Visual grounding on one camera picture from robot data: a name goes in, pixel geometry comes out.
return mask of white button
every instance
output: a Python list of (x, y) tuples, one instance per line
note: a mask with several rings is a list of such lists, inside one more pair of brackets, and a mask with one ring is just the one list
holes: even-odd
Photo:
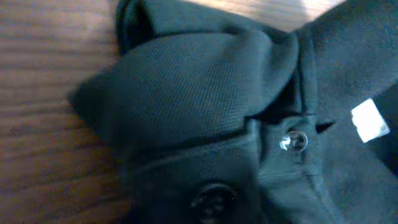
[(286, 151), (302, 151), (308, 146), (308, 136), (302, 131), (289, 131), (279, 143)]

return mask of wooden table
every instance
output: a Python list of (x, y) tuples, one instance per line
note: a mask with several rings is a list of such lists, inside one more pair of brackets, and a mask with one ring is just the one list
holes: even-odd
[[(189, 0), (293, 30), (341, 0)], [(117, 0), (0, 1), (0, 223), (112, 223), (112, 150), (65, 100), (117, 61)]]

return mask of shirt button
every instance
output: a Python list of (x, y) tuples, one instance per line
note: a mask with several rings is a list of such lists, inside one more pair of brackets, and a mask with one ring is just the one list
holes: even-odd
[(303, 131), (289, 131), (279, 143), (286, 151), (303, 151), (308, 146), (308, 136)]
[(233, 209), (237, 199), (237, 193), (229, 186), (208, 184), (198, 191), (190, 207), (200, 224), (218, 223)]

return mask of wooden surface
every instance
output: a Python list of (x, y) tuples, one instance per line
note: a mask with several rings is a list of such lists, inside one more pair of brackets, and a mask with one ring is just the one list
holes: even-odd
[[(341, 0), (189, 0), (293, 30)], [(112, 223), (131, 201), (66, 94), (114, 63), (117, 0), (0, 0), (0, 223)]]

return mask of clothing label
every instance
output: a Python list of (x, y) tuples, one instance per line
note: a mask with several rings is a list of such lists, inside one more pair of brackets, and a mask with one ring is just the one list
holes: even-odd
[(368, 99), (352, 109), (351, 114), (363, 143), (390, 133), (390, 128), (372, 99)]

